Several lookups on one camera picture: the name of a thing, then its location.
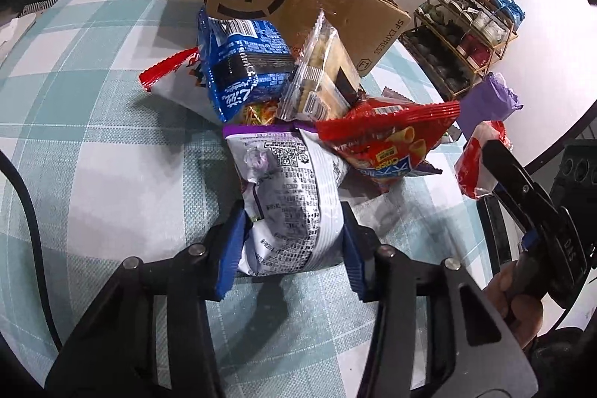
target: black speaker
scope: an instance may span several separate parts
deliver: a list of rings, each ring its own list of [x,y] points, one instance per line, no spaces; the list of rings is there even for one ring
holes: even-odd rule
[[[549,195],[570,212],[589,263],[597,242],[597,141],[566,145]]]

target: red packaging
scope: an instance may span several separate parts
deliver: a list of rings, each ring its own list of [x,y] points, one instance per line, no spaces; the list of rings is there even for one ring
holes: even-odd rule
[[[464,152],[454,165],[460,191],[472,199],[479,199],[489,194],[497,184],[497,180],[486,169],[482,160],[483,146],[490,140],[500,140],[509,150],[512,150],[512,143],[506,137],[503,122],[494,120],[481,122],[473,131]]]
[[[151,92],[153,84],[163,76],[176,71],[183,64],[189,68],[195,68],[195,65],[198,65],[198,63],[199,52],[197,47],[186,49],[180,53],[173,54],[143,71],[139,75],[139,81],[146,92]]]
[[[345,118],[315,126],[323,142],[386,192],[419,165],[459,114],[457,101],[418,105],[365,96]]]

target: purple bag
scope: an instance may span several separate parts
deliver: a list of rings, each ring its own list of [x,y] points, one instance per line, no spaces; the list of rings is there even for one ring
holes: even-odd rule
[[[456,122],[468,140],[480,122],[504,121],[522,107],[518,96],[506,86],[501,73],[489,72],[460,101],[460,117]]]

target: table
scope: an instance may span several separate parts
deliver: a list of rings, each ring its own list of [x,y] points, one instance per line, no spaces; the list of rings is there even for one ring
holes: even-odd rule
[[[171,257],[240,197],[219,128],[145,93],[137,78],[195,45],[200,2],[60,0],[0,68],[0,148],[37,210],[63,341],[125,257]],[[441,101],[399,43],[363,79],[369,93],[384,86],[419,103]],[[440,146],[429,161],[443,175],[407,178],[354,211],[413,258],[459,257],[484,286],[491,269],[475,202],[461,196],[453,176],[461,150],[461,143]],[[43,383],[56,349],[34,275],[23,210],[2,178],[0,330]],[[159,309],[159,378],[167,384],[164,302]],[[227,396],[355,395],[375,304],[358,301],[343,266],[239,278],[208,312]],[[424,340],[420,329],[414,382],[423,376]]]

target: black cable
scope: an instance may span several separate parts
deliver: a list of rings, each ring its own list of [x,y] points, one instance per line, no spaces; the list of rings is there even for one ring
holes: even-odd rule
[[[54,325],[52,318],[52,310],[50,309],[50,299],[48,297],[48,287],[46,285],[46,273],[44,272],[44,257],[41,249],[40,228],[38,227],[37,217],[35,216],[35,209],[31,195],[25,186],[23,178],[10,162],[10,159],[4,155],[0,150],[0,172],[6,176],[8,182],[13,185],[14,190],[19,196],[19,200],[23,205],[25,217],[27,218],[27,226],[29,227],[29,234],[31,235],[31,249],[34,254],[35,276],[37,278],[38,291],[40,292],[41,308],[46,318],[46,324],[50,330],[50,335],[54,341],[56,349],[60,352],[62,349],[62,342],[58,336],[58,331]]]

